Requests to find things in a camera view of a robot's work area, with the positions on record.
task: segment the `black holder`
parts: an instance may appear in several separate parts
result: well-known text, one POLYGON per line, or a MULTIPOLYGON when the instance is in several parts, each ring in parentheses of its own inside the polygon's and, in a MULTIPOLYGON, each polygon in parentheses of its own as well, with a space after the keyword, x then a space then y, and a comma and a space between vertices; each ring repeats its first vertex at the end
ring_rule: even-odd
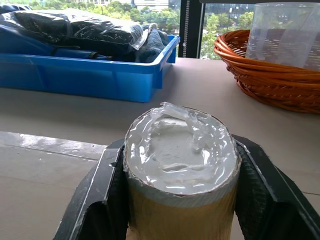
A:
MULTIPOLYGON (((256 143, 233 135, 242 157, 235 213, 245 240, 320 240, 320 217, 256 143)), ((80 182, 54 240, 125 240, 130 217, 124 140, 80 182)))

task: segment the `gray cloth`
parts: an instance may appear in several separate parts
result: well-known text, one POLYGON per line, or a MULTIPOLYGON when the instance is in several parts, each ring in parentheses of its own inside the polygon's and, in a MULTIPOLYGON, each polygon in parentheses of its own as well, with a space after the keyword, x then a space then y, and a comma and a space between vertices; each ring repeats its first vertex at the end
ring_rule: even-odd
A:
POLYGON ((135 53, 137 63, 152 63, 169 43, 168 35, 157 29, 155 23, 144 24, 143 30, 148 29, 148 38, 143 46, 135 53))

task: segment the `gray table surface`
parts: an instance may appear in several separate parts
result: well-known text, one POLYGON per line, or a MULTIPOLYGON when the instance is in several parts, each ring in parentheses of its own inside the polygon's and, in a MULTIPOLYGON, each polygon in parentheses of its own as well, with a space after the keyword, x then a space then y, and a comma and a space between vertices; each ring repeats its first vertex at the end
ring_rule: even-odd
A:
MULTIPOLYGON (((0 131, 104 146, 123 138, 135 118, 161 102, 207 112, 231 133, 260 144, 320 213, 320 116, 285 111, 246 96, 222 61, 178 58, 164 88, 149 103, 2 88, 0 131)), ((1 151, 12 149, 0 165, 0 239, 51 239, 74 189, 97 157, 74 156, 72 151, 79 148, 71 147, 66 161, 50 154, 16 158, 12 154, 29 147, 0 143, 1 151)), ((46 145, 40 149, 44 153, 60 154, 46 145)), ((237 224, 231 239, 243 239, 237 224)))

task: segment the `cardboard tube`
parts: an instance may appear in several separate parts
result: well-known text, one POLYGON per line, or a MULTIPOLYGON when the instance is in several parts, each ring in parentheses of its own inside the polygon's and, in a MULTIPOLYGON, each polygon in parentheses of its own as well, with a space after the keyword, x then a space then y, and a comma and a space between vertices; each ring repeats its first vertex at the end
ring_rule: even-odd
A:
MULTIPOLYGON (((197 110, 191 111, 206 115, 197 110)), ((234 151, 236 160, 233 171, 224 182, 199 193, 168 192, 137 177, 128 161, 128 136, 133 134, 132 129, 137 129, 137 123, 149 114, 150 111, 133 122, 125 140, 123 163, 129 183, 130 227, 136 235, 131 236, 130 240, 229 240, 241 165, 231 135, 228 132, 227 137, 231 139, 230 149, 234 151)))

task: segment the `black plastic bag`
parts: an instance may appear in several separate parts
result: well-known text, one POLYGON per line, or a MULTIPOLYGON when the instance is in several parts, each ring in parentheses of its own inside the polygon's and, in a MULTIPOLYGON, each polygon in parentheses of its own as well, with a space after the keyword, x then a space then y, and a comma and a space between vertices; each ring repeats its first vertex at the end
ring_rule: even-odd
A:
POLYGON ((76 9, 15 11, 0 16, 0 25, 57 46, 79 47, 106 56, 123 56, 148 37, 140 24, 76 9))

